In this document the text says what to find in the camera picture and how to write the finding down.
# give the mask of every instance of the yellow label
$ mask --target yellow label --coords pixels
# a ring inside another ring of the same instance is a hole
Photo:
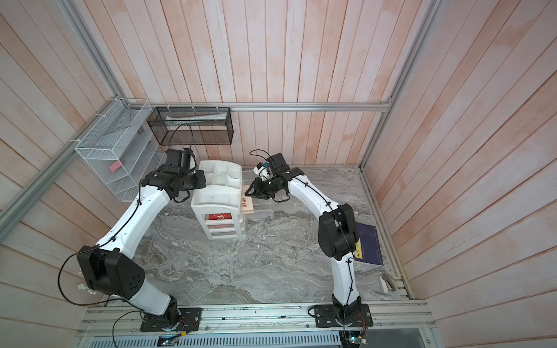
[[[361,255],[361,243],[360,243],[360,240],[358,240],[358,242],[356,243],[356,258],[361,258],[361,259],[363,259],[363,256]]]

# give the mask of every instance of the mounting plate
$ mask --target mounting plate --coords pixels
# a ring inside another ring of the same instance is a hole
[[[178,327],[174,331],[191,332],[199,330],[199,318],[201,318],[202,308],[179,308],[178,310],[180,311],[180,319],[178,319]],[[147,316],[141,323],[140,331],[161,332],[163,329],[152,317]]]
[[[317,327],[342,327],[336,321],[335,311],[333,305],[316,305],[313,306],[315,309],[315,326]],[[360,310],[354,314],[352,317],[354,320],[352,323],[347,324],[346,327],[359,326],[359,327],[371,327],[373,326],[373,320],[371,312],[369,311],[369,306],[362,304]]]

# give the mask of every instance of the pink wooden wall panel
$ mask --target pink wooden wall panel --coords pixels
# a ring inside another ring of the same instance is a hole
[[[557,337],[556,17],[447,2],[366,168],[447,347]]]
[[[153,102],[382,101],[430,0],[76,0],[127,97]],[[375,112],[233,113],[202,159],[357,164]]]
[[[112,96],[56,0],[0,1],[0,210]],[[73,340],[85,308],[62,298],[58,269],[125,209],[81,161],[70,164],[0,246],[4,344]],[[66,294],[100,300],[83,282],[73,259],[61,275]]]

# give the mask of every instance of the white wire mesh basket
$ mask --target white wire mesh basket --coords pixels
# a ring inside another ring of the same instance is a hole
[[[164,159],[150,130],[139,133],[152,112],[146,101],[131,108],[118,99],[76,146],[77,153],[122,202],[132,202],[140,180]]]

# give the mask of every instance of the dark blue book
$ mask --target dark blue book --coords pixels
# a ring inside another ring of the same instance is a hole
[[[360,240],[356,243],[355,259],[365,263],[383,265],[377,227],[356,222]]]

